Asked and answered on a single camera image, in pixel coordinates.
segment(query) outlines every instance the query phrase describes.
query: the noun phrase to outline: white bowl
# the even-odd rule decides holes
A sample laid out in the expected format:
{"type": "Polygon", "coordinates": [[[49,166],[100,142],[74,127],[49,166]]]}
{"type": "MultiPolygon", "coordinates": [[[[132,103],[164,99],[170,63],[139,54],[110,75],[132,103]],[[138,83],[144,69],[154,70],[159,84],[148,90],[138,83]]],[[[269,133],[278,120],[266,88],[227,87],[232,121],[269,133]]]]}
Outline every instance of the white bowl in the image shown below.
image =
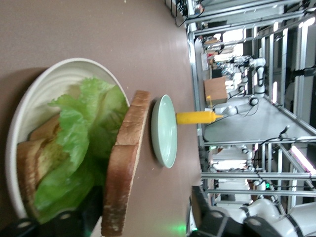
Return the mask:
{"type": "Polygon", "coordinates": [[[17,144],[26,141],[31,131],[59,112],[58,108],[47,105],[52,99],[65,93],[72,96],[78,95],[81,81],[91,77],[118,85],[129,105],[124,90],[113,74],[101,64],[84,58],[67,59],[48,68],[32,83],[20,101],[10,125],[5,151],[8,191],[19,218],[27,217],[27,213],[18,184],[17,144]]]}

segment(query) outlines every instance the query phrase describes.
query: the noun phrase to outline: small plate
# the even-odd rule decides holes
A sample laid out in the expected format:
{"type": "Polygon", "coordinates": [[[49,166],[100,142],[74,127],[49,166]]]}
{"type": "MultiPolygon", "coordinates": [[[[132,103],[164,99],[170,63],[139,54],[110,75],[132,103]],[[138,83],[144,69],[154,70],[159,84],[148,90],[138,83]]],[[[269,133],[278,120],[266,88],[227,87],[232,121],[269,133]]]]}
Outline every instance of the small plate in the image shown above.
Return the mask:
{"type": "Polygon", "coordinates": [[[16,170],[17,144],[28,139],[31,131],[57,114],[56,107],[47,104],[62,94],[79,95],[79,86],[85,78],[96,77],[116,84],[125,95],[118,80],[101,64],[84,58],[61,61],[43,72],[29,87],[12,119],[5,151],[5,175],[14,210],[19,218],[27,216],[18,184],[16,170]]]}
{"type": "Polygon", "coordinates": [[[154,105],[151,133],[158,161],[171,168],[176,159],[178,134],[176,115],[168,95],[161,97],[154,105]]]}

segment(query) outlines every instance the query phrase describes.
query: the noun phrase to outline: sandwich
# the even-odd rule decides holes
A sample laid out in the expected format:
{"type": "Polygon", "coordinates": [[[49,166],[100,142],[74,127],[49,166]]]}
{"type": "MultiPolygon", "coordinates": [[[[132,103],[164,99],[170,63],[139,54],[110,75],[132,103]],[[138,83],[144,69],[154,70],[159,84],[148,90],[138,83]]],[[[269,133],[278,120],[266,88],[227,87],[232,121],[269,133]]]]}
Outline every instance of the sandwich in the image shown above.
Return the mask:
{"type": "Polygon", "coordinates": [[[18,144],[22,200],[28,215],[45,223],[59,212],[75,209],[93,186],[102,185],[104,206],[121,204],[118,209],[104,208],[102,233],[109,236],[106,232],[116,230],[121,235],[150,95],[137,91],[128,107],[120,88],[102,80],[85,79],[80,90],[78,98],[62,95],[53,100],[49,105],[60,107],[60,113],[18,144]],[[131,148],[133,152],[124,152],[131,148]],[[129,175],[119,178],[120,186],[113,192],[110,183],[119,184],[115,173],[123,166],[129,175]],[[113,216],[120,221],[109,222],[113,216]]]}

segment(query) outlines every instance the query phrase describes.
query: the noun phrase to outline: cardboard box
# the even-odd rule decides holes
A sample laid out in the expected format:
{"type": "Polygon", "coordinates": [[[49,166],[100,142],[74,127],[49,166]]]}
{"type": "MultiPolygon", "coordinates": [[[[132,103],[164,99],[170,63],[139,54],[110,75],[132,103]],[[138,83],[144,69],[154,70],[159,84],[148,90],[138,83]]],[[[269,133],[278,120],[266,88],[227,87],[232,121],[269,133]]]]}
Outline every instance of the cardboard box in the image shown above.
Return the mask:
{"type": "Polygon", "coordinates": [[[205,100],[212,105],[227,102],[227,92],[225,86],[226,77],[207,79],[204,81],[205,100]]]}

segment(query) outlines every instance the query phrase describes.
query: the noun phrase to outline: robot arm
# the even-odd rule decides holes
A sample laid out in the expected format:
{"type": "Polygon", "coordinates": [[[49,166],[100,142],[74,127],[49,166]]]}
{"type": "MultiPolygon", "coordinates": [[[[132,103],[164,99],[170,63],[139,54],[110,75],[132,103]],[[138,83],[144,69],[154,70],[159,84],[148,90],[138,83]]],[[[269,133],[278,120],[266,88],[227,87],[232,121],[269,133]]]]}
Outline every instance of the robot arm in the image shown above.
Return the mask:
{"type": "Polygon", "coordinates": [[[245,68],[249,67],[249,62],[251,61],[249,56],[241,56],[239,59],[235,60],[235,67],[241,72],[241,80],[243,83],[248,82],[248,78],[245,76],[245,68]]]}
{"type": "Polygon", "coordinates": [[[257,97],[249,97],[249,102],[243,105],[238,106],[231,106],[224,108],[215,108],[215,113],[218,115],[227,115],[227,116],[233,116],[236,114],[248,112],[251,110],[252,107],[257,105],[259,103],[259,100],[257,97]]]}
{"type": "Polygon", "coordinates": [[[259,98],[262,98],[265,94],[265,85],[264,85],[264,66],[266,65],[266,60],[264,58],[253,59],[250,62],[250,66],[253,67],[258,76],[258,82],[255,85],[255,94],[259,98]]]}

